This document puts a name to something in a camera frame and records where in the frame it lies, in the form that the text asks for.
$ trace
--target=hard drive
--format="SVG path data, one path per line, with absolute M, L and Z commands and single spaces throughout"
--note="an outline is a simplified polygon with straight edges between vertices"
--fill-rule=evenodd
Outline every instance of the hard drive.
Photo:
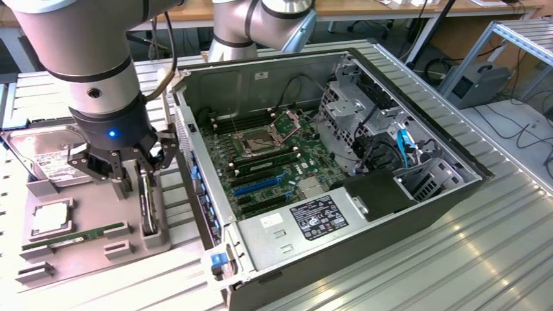
M 92 181 L 69 164 L 70 147 L 86 142 L 75 124 L 6 131 L 0 136 L 37 180 L 50 179 L 57 187 Z

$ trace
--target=blue cable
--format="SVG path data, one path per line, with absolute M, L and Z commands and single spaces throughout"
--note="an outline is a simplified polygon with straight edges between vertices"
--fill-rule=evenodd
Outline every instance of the blue cable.
M 400 152 L 404 157 L 406 168 L 410 168 L 410 158 L 407 157 L 406 144 L 408 144 L 412 148 L 416 148 L 410 132 L 403 128 L 398 131 L 398 147 L 400 148 Z

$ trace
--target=processor chip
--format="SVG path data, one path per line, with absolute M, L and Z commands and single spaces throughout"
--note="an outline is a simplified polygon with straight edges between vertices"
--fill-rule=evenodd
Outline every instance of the processor chip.
M 34 217 L 34 233 L 63 229 L 69 222 L 69 204 L 61 202 L 38 207 Z
M 244 146 L 252 151 L 258 151 L 266 148 L 274 148 L 275 142 L 267 131 L 244 134 Z
M 282 144 L 275 141 L 267 127 L 239 131 L 232 138 L 238 149 L 244 150 L 240 155 L 244 157 L 255 157 L 282 148 Z

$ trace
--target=wooden table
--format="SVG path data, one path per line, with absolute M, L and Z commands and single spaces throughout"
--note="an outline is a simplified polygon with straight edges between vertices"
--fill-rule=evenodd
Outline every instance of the wooden table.
M 436 24 L 440 11 L 446 6 L 447 0 L 442 0 L 439 5 L 428 6 L 424 10 L 423 17 L 430 18 L 427 26 L 423 28 L 419 40 L 415 43 L 412 52 L 407 61 L 411 61 L 420 50 L 422 44 L 428 37 L 432 26 Z M 535 0 L 524 0 L 527 6 L 527 14 L 523 19 L 530 18 L 542 4 Z M 374 0 L 318 0 L 316 9 L 319 13 L 318 21 L 358 21 L 358 20 L 379 20 L 379 19 L 412 19 L 418 18 L 422 12 L 422 7 L 415 5 L 400 5 L 392 8 L 383 3 Z M 495 16 L 512 14 L 512 7 L 506 6 L 500 8 L 484 8 L 471 2 L 471 0 L 458 0 L 448 16 Z M 170 11 L 171 20 L 175 29 L 187 29 L 186 35 L 192 44 L 190 48 L 199 53 L 198 31 L 191 30 L 199 27 L 214 26 L 214 3 L 212 0 L 188 0 L 183 6 L 179 6 Z M 22 72 L 35 71 L 34 62 L 26 53 L 19 37 L 23 36 L 22 30 L 13 11 L 0 6 L 0 39 L 9 47 L 10 53 L 17 60 Z M 330 31 L 334 30 L 335 24 L 331 23 Z M 159 29 L 167 28 L 167 23 L 160 18 Z M 132 30 L 150 30 L 151 23 L 144 23 Z

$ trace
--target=warning label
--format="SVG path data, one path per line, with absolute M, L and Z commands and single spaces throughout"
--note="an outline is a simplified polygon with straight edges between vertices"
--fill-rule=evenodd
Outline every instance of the warning label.
M 331 196 L 292 207 L 291 212 L 310 241 L 350 225 Z
M 46 177 L 55 183 L 87 176 L 69 164 L 69 151 L 38 154 L 35 155 L 35 163 L 43 170 Z

